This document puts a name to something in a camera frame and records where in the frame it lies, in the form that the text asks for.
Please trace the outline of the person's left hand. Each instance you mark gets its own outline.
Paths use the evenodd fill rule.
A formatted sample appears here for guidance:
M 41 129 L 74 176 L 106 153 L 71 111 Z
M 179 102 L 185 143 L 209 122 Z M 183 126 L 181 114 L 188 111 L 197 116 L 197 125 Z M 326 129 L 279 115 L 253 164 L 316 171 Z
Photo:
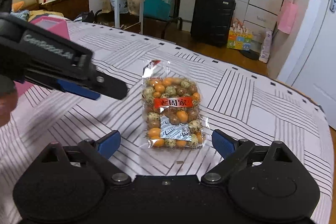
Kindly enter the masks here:
M 11 112 L 17 107 L 18 92 L 15 90 L 11 93 L 1 95 L 0 101 L 0 126 L 6 125 L 11 118 Z

